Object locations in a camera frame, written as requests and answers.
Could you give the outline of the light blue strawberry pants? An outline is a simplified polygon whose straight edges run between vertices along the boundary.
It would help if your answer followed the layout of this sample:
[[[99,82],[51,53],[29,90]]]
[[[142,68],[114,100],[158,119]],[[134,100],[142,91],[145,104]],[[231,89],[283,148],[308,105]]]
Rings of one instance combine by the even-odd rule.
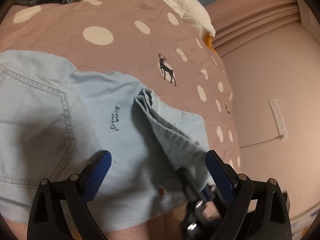
[[[89,209],[104,232],[185,202],[175,171],[201,190],[208,139],[201,116],[174,109],[138,79],[81,72],[38,51],[1,53],[1,213],[27,223],[43,178],[65,180],[102,150],[111,168]]]

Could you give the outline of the pink polka dot duvet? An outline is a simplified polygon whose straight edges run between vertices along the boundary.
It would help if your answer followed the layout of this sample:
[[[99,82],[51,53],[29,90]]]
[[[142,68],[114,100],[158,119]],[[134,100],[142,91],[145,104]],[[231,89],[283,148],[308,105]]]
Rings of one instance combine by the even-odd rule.
[[[208,149],[239,167],[233,91],[223,61],[162,0],[15,5],[1,24],[1,53],[7,50],[52,54],[81,72],[119,72],[138,79],[166,105],[201,116]],[[184,208],[183,203],[144,223],[105,233],[110,239],[180,239]],[[28,223],[5,221],[18,239],[26,238]]]

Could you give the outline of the pink curtain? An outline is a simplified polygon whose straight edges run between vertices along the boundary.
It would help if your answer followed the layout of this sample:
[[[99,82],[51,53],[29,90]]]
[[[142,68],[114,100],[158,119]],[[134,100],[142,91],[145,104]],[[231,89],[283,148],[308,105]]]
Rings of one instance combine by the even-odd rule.
[[[244,43],[300,19],[297,0],[198,0],[216,35],[213,48],[225,55]]]

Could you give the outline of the white goose plush toy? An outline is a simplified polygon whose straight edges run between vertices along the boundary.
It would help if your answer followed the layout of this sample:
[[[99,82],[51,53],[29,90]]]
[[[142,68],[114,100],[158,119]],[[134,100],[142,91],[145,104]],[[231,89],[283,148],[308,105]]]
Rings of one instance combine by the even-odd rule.
[[[215,51],[212,41],[216,31],[207,10],[198,0],[163,0],[180,19],[193,26],[204,44]]]

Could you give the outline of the white wall power strip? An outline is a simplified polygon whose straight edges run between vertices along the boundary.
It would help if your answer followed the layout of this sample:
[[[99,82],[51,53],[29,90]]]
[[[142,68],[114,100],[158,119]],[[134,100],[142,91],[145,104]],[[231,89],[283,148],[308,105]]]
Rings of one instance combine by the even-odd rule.
[[[287,135],[287,129],[285,126],[284,118],[280,110],[279,104],[276,99],[271,99],[268,101],[268,103],[271,108],[274,121],[276,123],[279,140],[285,140],[288,138],[288,135]]]

